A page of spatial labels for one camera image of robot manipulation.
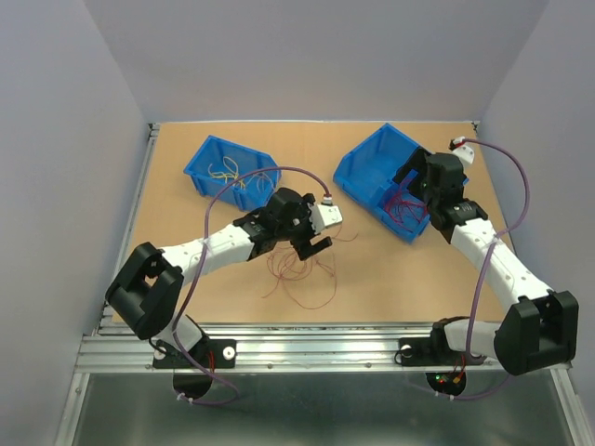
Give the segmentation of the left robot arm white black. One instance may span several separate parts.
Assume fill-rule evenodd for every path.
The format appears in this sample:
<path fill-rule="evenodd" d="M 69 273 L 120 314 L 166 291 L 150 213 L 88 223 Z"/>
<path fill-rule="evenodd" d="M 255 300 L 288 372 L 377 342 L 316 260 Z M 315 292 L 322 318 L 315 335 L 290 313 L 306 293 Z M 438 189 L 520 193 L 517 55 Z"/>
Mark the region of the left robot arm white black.
<path fill-rule="evenodd" d="M 175 313 L 184 286 L 195 278 L 244 263 L 288 242 L 301 260 L 332 244 L 325 230 L 341 225 L 331 197 L 316 202 L 312 194 L 278 189 L 262 207 L 233 220 L 204 238 L 157 248 L 138 245 L 115 275 L 107 303 L 141 340 L 159 340 L 185 365 L 206 357 L 205 333 L 188 316 Z"/>

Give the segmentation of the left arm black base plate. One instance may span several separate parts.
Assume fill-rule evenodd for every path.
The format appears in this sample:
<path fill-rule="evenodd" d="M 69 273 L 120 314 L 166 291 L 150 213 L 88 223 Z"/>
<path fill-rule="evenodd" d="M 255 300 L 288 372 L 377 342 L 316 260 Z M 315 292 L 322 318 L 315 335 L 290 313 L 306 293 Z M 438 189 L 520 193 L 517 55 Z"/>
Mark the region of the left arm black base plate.
<path fill-rule="evenodd" d="M 162 340 L 150 340 L 149 344 L 153 348 L 153 368 L 158 370 L 193 368 L 193 365 L 175 346 Z M 211 371 L 233 369 L 236 361 L 236 341 L 205 336 L 189 349 L 189 354 L 195 361 Z"/>

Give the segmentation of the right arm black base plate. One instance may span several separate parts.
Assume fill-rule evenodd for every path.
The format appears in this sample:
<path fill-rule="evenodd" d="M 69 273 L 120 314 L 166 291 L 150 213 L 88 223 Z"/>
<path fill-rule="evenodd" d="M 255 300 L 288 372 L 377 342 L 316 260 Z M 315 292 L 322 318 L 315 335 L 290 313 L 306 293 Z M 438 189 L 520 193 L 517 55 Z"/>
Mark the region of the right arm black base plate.
<path fill-rule="evenodd" d="M 444 340 L 431 337 L 405 337 L 400 339 L 394 361 L 404 367 L 480 365 L 484 356 L 473 357 L 463 351 L 449 348 Z"/>

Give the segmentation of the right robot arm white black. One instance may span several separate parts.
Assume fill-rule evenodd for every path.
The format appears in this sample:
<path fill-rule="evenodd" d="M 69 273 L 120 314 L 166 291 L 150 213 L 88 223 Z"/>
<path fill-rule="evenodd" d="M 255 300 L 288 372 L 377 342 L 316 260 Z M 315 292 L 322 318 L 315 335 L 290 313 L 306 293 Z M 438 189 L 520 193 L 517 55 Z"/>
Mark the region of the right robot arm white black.
<path fill-rule="evenodd" d="M 479 271 L 506 315 L 501 322 L 467 317 L 442 319 L 430 335 L 410 339 L 400 351 L 404 366 L 448 365 L 458 357 L 477 364 L 498 361 L 511 375 L 526 374 L 575 357 L 579 305 L 568 291 L 541 281 L 503 242 L 485 211 L 465 198 L 465 169 L 473 161 L 469 140 L 448 152 L 415 149 L 394 182 L 407 180 L 408 191 L 428 210 L 431 225 Z"/>

